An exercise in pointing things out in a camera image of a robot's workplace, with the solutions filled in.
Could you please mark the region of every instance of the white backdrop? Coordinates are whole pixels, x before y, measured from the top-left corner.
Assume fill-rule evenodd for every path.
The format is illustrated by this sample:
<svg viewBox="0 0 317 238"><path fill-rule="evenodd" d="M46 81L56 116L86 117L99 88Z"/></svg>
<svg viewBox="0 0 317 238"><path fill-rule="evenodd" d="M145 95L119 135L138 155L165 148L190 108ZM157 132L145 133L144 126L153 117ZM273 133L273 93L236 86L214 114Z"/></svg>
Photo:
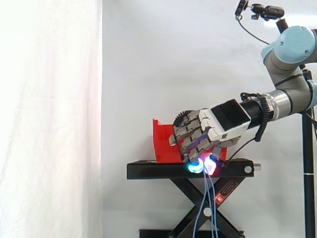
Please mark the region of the white backdrop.
<svg viewBox="0 0 317 238"><path fill-rule="evenodd" d="M260 2L285 8L292 23L299 15L317 22L316 1ZM273 90L260 56L264 44L235 21L237 3L108 0L104 4L105 238L137 238L140 228L172 229L192 207L168 180L126 180L127 163L154 159L152 118L171 123L182 110L239 99L241 92ZM252 32L270 42L278 37L276 28L251 21L250 16L246 12L243 23ZM310 69L317 77L317 67ZM255 133L248 131L240 144ZM221 206L223 214L250 238L303 237L300 117L271 122L261 143L249 145L239 156L261 163L263 169Z"/></svg>
<svg viewBox="0 0 317 238"><path fill-rule="evenodd" d="M99 238L101 0L0 1L0 237Z"/></svg>

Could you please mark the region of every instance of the metal pole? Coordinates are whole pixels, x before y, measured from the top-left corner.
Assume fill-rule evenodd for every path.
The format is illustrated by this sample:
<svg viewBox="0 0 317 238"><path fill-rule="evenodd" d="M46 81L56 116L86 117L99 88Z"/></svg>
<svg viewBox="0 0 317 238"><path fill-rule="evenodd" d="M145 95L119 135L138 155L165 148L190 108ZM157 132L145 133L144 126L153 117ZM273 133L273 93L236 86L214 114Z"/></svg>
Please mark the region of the metal pole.
<svg viewBox="0 0 317 238"><path fill-rule="evenodd" d="M308 115L312 116L312 109L309 109L306 112L308 113ZM312 122L305 115L302 115L302 128L304 163L305 235L306 238L316 238L313 126Z"/></svg>

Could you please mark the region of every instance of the red plastic box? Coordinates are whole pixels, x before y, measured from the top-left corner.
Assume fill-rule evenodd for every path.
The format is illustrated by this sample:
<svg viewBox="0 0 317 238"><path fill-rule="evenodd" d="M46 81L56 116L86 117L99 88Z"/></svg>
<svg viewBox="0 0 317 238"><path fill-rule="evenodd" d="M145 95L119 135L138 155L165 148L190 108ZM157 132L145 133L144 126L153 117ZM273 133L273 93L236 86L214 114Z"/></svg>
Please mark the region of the red plastic box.
<svg viewBox="0 0 317 238"><path fill-rule="evenodd" d="M161 124L158 120L153 119L153 143L155 157L158 163L182 163L178 146L169 145L169 137L173 134L173 125ZM204 156L209 156L213 148L208 150ZM227 148L222 148L220 159L225 161L227 157Z"/></svg>

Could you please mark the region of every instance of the black stand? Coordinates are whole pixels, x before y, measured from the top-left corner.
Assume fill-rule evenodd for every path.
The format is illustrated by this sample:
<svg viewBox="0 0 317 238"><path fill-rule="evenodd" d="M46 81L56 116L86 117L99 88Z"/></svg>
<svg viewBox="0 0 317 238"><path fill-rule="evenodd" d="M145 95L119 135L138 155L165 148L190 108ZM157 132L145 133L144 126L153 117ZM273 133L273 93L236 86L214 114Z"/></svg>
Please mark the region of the black stand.
<svg viewBox="0 0 317 238"><path fill-rule="evenodd" d="M218 208L246 177L253 177L254 170L261 168L246 159L232 160L227 168L218 168L212 177L219 178L214 184L216 201L216 221L219 238L245 238L219 211ZM140 238L191 238L194 223L201 205L202 193L189 179L203 178L203 173L189 172L184 164L158 164L155 161L137 161L127 165L127 179L170 179L194 204L194 207L172 230L140 230ZM210 211L206 199L203 211ZM210 214L202 212L198 218L197 230L207 221ZM197 238L211 237L210 231L199 231Z"/></svg>
<svg viewBox="0 0 317 238"><path fill-rule="evenodd" d="M285 19L276 22L280 33L288 28ZM306 111L312 116L312 109ZM306 238L316 238L315 224L315 186L314 186L314 150L312 122L302 115L303 133L303 163L304 163L304 203L305 203L305 235Z"/></svg>

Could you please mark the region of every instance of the robot finger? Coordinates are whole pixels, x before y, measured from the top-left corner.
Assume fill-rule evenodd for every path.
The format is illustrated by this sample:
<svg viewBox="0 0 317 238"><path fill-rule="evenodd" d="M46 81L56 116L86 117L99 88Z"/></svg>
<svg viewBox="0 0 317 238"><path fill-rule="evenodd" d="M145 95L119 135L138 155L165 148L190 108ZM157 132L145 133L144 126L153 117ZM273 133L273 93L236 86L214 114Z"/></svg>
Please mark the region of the robot finger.
<svg viewBox="0 0 317 238"><path fill-rule="evenodd" d="M181 152L182 154L187 154L188 151L196 146L205 138L207 138L208 134L203 133L200 128L196 129L190 136L185 138L185 140L181 144Z"/></svg>
<svg viewBox="0 0 317 238"><path fill-rule="evenodd" d="M214 146L212 142L208 140L208 138L203 139L197 147L192 149L188 154L188 160L190 162L197 161L207 150L211 149Z"/></svg>
<svg viewBox="0 0 317 238"><path fill-rule="evenodd" d="M200 122L198 119L191 121L188 125L182 127L175 127L174 134L169 138L170 145L176 145L178 141L188 137L196 129L200 128Z"/></svg>
<svg viewBox="0 0 317 238"><path fill-rule="evenodd" d="M197 120L199 118L199 112L200 110L192 111L188 115L184 116L183 122L179 127L187 126L189 125L193 120Z"/></svg>

